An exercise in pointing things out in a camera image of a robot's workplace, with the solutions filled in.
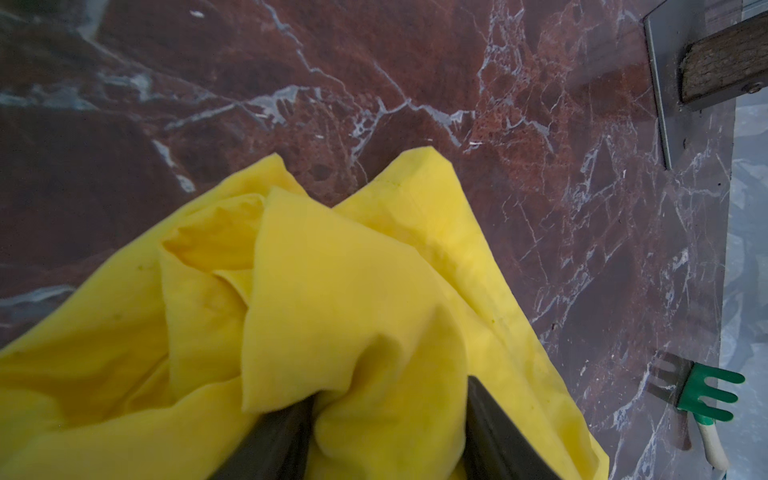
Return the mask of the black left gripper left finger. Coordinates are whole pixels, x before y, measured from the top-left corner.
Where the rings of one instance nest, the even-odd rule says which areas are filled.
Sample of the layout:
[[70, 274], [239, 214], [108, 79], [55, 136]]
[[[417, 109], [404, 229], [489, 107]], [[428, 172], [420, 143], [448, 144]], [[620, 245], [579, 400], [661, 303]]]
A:
[[263, 415], [211, 475], [214, 480], [303, 479], [313, 428], [314, 397]]

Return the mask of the yellow shorts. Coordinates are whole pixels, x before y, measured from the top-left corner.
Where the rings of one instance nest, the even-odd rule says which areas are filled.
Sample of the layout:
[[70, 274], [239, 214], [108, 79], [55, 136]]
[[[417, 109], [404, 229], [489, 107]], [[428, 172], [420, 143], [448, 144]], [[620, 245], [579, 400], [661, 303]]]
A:
[[607, 477], [447, 159], [407, 150], [330, 208], [274, 154], [3, 348], [1, 475], [208, 479], [313, 396], [303, 479], [467, 479], [469, 376], [559, 479]]

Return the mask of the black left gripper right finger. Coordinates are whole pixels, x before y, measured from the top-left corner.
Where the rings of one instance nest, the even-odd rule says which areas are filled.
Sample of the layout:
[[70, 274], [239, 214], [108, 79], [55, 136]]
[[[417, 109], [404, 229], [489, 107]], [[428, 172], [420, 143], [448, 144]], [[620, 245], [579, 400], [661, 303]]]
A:
[[465, 433], [467, 479], [559, 479], [475, 376], [468, 377]]

